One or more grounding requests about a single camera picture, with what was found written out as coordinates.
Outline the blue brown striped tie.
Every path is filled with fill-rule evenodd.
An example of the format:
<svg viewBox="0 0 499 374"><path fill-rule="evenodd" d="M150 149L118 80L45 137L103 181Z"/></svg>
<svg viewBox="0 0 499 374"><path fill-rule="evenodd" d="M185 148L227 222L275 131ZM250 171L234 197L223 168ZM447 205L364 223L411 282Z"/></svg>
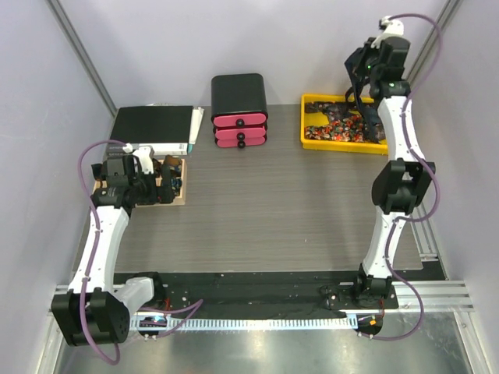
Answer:
<svg viewBox="0 0 499 374"><path fill-rule="evenodd" d="M364 104L361 98L364 86L370 84L369 73L363 67L359 67L359 59L356 57L347 58L345 67L351 83L345 92L345 101L348 102L349 98L353 97L350 107L355 108L365 122L363 130L365 139L373 143L380 143L384 139L382 122L373 105Z"/></svg>

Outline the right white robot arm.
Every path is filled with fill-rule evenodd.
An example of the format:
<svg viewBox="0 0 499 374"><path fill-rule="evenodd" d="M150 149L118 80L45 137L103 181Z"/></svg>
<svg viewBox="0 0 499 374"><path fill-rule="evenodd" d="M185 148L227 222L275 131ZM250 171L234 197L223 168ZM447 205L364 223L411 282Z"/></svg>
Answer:
<svg viewBox="0 0 499 374"><path fill-rule="evenodd" d="M352 84L345 96L354 99L369 139L382 132L388 145L388 162L371 188L377 212L373 236L350 291L352 301L363 308L380 307L391 298L393 258L402 229L436 171L417 143L411 88L402 77L409 47L400 36L371 37L345 61Z"/></svg>

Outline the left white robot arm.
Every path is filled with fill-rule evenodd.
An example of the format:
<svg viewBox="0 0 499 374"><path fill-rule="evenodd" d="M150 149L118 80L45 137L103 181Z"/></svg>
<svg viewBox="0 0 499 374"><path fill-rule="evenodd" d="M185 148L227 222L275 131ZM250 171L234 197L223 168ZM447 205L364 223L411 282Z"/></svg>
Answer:
<svg viewBox="0 0 499 374"><path fill-rule="evenodd" d="M143 306L159 310L166 291L157 272L139 272L114 288L122 237L138 206L172 203L170 168L142 146L132 153L93 165L96 184L90 195L90 227L77 271L68 290L54 296L51 311L67 344L120 344Z"/></svg>

